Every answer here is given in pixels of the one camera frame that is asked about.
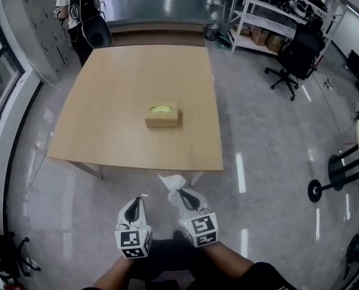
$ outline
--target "forearm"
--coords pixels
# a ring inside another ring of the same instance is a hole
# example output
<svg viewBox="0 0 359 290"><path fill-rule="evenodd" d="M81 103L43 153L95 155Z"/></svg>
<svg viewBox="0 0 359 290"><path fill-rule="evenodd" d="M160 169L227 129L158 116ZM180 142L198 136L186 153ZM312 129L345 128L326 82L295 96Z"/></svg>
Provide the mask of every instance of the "forearm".
<svg viewBox="0 0 359 290"><path fill-rule="evenodd" d="M232 278L240 278L254 265L251 260L240 256L220 242L206 245L203 249L215 265Z"/></svg>
<svg viewBox="0 0 359 290"><path fill-rule="evenodd" d="M134 260L120 257L114 265L101 276L94 284L95 288L101 290L121 290L128 279L128 272Z"/></svg>

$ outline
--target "trash can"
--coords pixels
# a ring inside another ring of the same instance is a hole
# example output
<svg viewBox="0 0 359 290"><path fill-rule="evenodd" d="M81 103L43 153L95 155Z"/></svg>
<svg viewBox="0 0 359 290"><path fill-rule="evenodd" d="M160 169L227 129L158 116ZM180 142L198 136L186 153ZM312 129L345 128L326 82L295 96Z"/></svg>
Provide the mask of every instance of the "trash can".
<svg viewBox="0 0 359 290"><path fill-rule="evenodd" d="M205 38L209 41L214 41L217 38L218 24L208 24L205 29Z"/></svg>

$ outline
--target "white marker cube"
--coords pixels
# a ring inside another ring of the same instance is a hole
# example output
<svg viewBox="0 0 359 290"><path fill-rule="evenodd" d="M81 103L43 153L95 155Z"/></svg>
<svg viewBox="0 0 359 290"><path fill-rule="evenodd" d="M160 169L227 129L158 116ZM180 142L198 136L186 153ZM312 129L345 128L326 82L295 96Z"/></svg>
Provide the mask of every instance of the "white marker cube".
<svg viewBox="0 0 359 290"><path fill-rule="evenodd" d="M185 236L195 247L218 242L218 226L214 213L180 220Z"/></svg>
<svg viewBox="0 0 359 290"><path fill-rule="evenodd" d="M147 257L152 243L151 227L115 231L115 238L125 258Z"/></svg>

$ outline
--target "wooden table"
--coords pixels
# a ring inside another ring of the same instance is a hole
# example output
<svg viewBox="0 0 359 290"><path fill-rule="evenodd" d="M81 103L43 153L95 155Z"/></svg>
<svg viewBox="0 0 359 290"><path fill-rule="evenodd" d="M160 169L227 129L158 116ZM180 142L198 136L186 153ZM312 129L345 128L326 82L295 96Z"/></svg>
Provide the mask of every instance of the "wooden table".
<svg viewBox="0 0 359 290"><path fill-rule="evenodd" d="M328 173L330 184L322 186L321 183L313 179L308 185L308 196L312 202L318 202L322 196L322 191L334 188L336 191L342 190L345 184L359 179L359 171L346 176L346 172L359 166L359 159L345 165L343 159L359 150L359 120L357 121L357 141L358 144L341 155L332 155L328 161Z"/></svg>
<svg viewBox="0 0 359 290"><path fill-rule="evenodd" d="M177 103L180 127L148 129L151 104ZM86 164L222 170L221 137L207 48L137 45L94 50L65 102L48 151Z"/></svg>

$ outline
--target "person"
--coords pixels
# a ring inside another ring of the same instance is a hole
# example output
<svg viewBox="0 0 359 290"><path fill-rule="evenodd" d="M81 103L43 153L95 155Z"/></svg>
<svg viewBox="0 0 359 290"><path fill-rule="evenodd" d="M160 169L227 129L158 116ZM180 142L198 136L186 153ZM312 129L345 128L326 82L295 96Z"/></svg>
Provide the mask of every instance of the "person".
<svg viewBox="0 0 359 290"><path fill-rule="evenodd" d="M195 248L180 231L173 239L153 240L148 257L120 257L93 288L83 290L123 290L130 279L143 280L148 290L174 290L174 280L153 282L164 271L188 269L194 282L187 290L247 289L296 290L268 263L253 263L220 242Z"/></svg>
<svg viewBox="0 0 359 290"><path fill-rule="evenodd" d="M59 7L61 10L58 18L60 20L68 18L68 33L70 34L72 47L79 57L80 64L83 66L92 53L92 47L83 35L82 24L71 17L70 2L71 0L56 0L56 7Z"/></svg>

